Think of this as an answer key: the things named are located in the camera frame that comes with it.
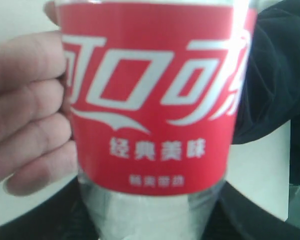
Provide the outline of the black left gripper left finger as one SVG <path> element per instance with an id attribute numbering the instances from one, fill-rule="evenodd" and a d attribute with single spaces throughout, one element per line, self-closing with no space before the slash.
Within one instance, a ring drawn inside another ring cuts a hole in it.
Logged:
<path id="1" fill-rule="evenodd" d="M 97 240 L 77 178 L 29 212 L 0 226 L 0 240 Z"/>

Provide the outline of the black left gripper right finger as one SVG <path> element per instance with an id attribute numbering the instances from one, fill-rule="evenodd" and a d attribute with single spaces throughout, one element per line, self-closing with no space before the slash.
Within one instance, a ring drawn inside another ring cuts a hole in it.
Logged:
<path id="1" fill-rule="evenodd" d="M 229 183 L 205 229 L 206 240 L 300 240 L 300 186 L 289 186 L 288 218 L 280 220 Z"/>

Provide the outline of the black sleeved forearm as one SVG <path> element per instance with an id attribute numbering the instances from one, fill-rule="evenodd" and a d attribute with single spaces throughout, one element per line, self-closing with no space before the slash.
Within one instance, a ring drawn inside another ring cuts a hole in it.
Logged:
<path id="1" fill-rule="evenodd" d="M 300 0 L 257 16 L 233 135 L 240 145 L 300 117 Z"/>

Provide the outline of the person's open hand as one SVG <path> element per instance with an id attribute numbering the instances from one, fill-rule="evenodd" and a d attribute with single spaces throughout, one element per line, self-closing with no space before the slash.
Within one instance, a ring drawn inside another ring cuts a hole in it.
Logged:
<path id="1" fill-rule="evenodd" d="M 0 43 L 0 183 L 10 195 L 32 195 L 78 169 L 65 71 L 59 30 Z"/>

